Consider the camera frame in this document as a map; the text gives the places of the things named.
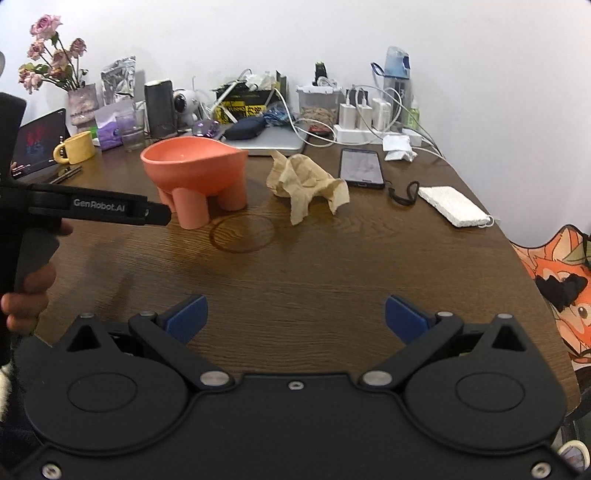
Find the glass cup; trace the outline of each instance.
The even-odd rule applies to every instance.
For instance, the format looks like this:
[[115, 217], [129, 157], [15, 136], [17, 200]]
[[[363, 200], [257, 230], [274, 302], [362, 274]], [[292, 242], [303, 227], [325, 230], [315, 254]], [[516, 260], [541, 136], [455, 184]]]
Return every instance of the glass cup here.
[[120, 113], [115, 119], [126, 151], [145, 148], [143, 108]]

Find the crumpled paper towel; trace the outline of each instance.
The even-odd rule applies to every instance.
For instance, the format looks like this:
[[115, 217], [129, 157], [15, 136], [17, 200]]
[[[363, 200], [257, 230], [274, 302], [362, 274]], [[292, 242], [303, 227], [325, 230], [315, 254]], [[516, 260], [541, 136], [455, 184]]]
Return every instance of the crumpled paper towel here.
[[314, 197], [329, 201], [333, 215], [349, 203], [347, 182], [325, 172], [310, 157], [297, 154], [286, 158], [278, 151], [272, 153], [273, 168], [267, 186], [278, 197], [291, 197], [291, 224], [297, 225], [308, 216], [308, 205]]
[[386, 135], [382, 142], [386, 160], [408, 160], [413, 161], [417, 154], [413, 152], [408, 135]]

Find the white sponge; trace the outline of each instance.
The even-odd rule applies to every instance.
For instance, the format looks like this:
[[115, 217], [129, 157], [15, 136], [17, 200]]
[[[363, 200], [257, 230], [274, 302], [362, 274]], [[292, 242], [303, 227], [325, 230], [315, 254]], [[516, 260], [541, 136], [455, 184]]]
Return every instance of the white sponge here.
[[421, 187], [418, 194], [454, 226], [492, 226], [494, 220], [453, 187]]

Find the laptop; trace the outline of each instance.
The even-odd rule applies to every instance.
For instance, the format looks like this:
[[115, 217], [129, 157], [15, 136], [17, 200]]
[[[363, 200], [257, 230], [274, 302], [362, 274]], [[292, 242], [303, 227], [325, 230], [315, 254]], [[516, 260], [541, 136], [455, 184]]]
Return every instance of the laptop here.
[[251, 157], [270, 157], [273, 150], [284, 154], [286, 157], [302, 153], [304, 141], [296, 135], [292, 127], [267, 127], [256, 138], [250, 140], [226, 140], [222, 142], [241, 150], [248, 150]]
[[12, 177], [23, 183], [47, 182], [63, 166], [53, 159], [53, 150], [66, 138], [65, 108], [23, 125], [12, 156], [17, 164]]

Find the triangular hole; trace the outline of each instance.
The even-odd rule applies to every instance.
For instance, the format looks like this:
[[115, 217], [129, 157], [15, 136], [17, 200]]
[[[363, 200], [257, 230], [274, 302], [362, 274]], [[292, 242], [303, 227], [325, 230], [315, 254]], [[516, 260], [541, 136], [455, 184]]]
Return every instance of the triangular hole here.
[[78, 330], [67, 351], [80, 352], [82, 350], [94, 350], [96, 348], [100, 348], [99, 339], [90, 325], [84, 325]]
[[519, 341], [519, 337], [508, 325], [501, 327], [499, 334], [496, 336], [495, 342], [492, 344], [493, 348], [500, 350], [512, 350], [514, 352], [525, 352], [525, 347]]

